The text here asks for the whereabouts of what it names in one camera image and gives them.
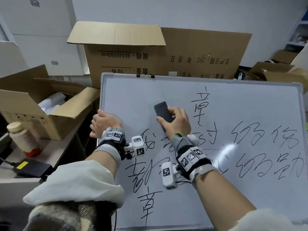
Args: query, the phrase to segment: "bottle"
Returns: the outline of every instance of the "bottle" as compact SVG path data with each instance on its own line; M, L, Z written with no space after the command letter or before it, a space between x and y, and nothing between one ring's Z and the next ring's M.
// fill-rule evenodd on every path
M36 157L42 150L33 134L23 127L20 122L13 122L7 126L10 137L24 152L26 157Z

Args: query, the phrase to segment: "yellow label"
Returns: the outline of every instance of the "yellow label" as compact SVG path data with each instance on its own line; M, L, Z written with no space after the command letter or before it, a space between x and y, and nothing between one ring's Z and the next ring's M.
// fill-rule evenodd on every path
M16 169L22 169L23 167L25 167L26 164L28 164L28 162L24 161L20 165L18 165Z

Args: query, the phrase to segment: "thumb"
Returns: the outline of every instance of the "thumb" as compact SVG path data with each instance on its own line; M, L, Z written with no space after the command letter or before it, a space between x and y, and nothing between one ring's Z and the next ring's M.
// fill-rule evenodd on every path
M163 119L162 117L157 117L156 120L159 122L159 124L161 124L163 127L165 127L166 124L168 124L168 122Z
M108 113L106 113L105 111L103 111L103 110L101 110L101 109L99 109L99 110L97 111L97 113L98 113L98 115L101 116L101 117L106 117L106 116L108 115Z

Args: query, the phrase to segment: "bottle cap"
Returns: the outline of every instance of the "bottle cap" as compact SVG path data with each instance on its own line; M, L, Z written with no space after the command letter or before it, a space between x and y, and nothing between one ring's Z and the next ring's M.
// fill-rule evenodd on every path
M13 122L11 124L8 124L6 128L9 130L9 132L16 132L24 129L20 122Z

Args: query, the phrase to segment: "silver whiteboard edge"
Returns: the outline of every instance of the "silver whiteboard edge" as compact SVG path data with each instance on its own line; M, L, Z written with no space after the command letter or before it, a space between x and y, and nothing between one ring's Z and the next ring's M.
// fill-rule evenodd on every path
M101 90L100 90L100 100L99 100L99 108L104 110L105 104L105 88L106 88L106 79L109 77L126 77L135 79L137 78L136 74L122 74L122 73L102 73L101 76ZM285 83L285 82L268 82L268 81L253 81L253 80L235 80L235 79L215 79L215 78L194 78L194 77L177 77L177 76L155 76L155 78L150 78L146 76L141 76L138 79L159 79L159 80L166 80L166 81L202 81L202 82L214 82L214 83L241 83L241 84L256 84L256 85L270 85L270 86L293 86L298 89L298 98L300 102L300 112L302 117L302 125L303 125L303 136L304 139L307 140L307 132L306 132L306 116L305 116L305 109L304 109L304 100L303 100L303 87L301 83L292 82L292 83ZM306 163L308 162L308 145L305 144L305 151L306 151ZM146 230L146 231L166 231L166 230L215 230L212 226L206 228L198 228L192 226L187 226L180 228L179 226L167 226L166 228L157 227L156 229L144 229L144 227L125 227L125 228L116 228L117 231L139 231L139 230Z

